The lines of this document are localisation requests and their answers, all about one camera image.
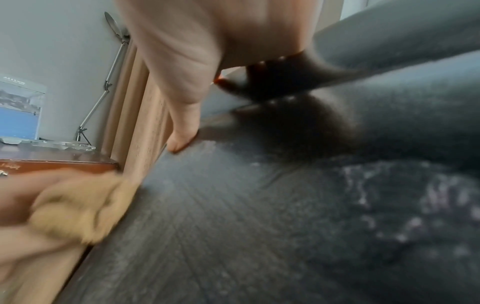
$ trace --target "skin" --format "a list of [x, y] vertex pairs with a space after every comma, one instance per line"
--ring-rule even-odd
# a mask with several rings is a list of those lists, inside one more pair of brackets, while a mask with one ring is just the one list
[[85, 176], [74, 170], [40, 171], [0, 179], [0, 282], [8, 277], [15, 262], [68, 245], [30, 229], [26, 220], [35, 198], [47, 187]]
[[311, 42], [323, 0], [115, 0], [173, 120], [167, 149], [197, 134], [223, 69], [292, 56]]

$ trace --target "black surface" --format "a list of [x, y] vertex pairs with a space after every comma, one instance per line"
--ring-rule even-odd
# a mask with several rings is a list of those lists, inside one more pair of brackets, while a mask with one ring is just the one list
[[294, 88], [213, 88], [57, 303], [478, 303], [479, 84], [477, 51], [268, 102]]

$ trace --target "blue water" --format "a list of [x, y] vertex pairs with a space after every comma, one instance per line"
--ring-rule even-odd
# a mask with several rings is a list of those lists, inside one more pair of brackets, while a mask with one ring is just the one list
[[0, 136], [36, 139], [39, 115], [0, 107]]

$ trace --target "brown curtain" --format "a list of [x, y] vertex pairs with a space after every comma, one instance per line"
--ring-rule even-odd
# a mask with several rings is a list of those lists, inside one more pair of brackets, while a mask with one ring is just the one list
[[[101, 152], [118, 161], [125, 175], [142, 180], [172, 133], [172, 120], [133, 42], [117, 83]], [[51, 304], [85, 249], [84, 245], [73, 245], [20, 262], [4, 304]]]

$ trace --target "brown cabinet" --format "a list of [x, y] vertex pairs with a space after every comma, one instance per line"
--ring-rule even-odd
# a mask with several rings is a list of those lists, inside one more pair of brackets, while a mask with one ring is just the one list
[[0, 143], [0, 175], [60, 168], [103, 173], [118, 170], [118, 164], [95, 151], [61, 150], [25, 143], [19, 145]]

